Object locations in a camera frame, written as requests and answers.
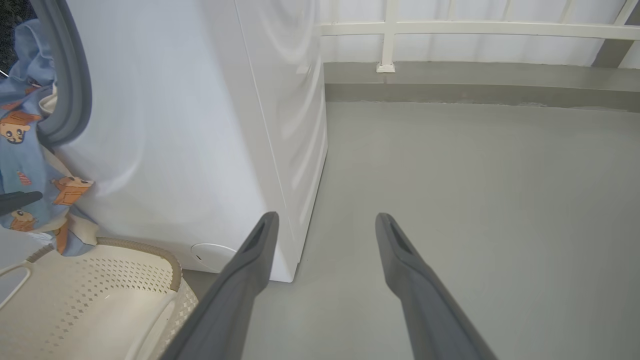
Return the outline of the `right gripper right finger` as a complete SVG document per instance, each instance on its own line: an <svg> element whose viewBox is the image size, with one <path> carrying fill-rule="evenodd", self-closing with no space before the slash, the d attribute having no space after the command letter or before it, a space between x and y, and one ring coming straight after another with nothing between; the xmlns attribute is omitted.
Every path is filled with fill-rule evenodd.
<svg viewBox="0 0 640 360"><path fill-rule="evenodd" d="M384 278L400 299L416 360L496 360L434 270L388 213L375 217Z"/></svg>

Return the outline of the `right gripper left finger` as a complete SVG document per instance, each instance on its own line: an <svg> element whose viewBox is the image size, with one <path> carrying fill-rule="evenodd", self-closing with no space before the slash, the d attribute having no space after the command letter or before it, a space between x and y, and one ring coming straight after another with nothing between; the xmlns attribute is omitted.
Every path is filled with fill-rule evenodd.
<svg viewBox="0 0 640 360"><path fill-rule="evenodd" d="M160 358L240 360L256 297L267 287L279 215L266 212L199 301Z"/></svg>

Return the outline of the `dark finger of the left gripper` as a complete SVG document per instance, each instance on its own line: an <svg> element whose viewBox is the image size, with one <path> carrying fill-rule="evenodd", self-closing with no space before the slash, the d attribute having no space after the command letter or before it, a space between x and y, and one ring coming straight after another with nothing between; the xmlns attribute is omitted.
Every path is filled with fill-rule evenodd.
<svg viewBox="0 0 640 360"><path fill-rule="evenodd" d="M0 195L0 216L11 214L27 205L41 200L43 197L40 191L4 193Z"/></svg>

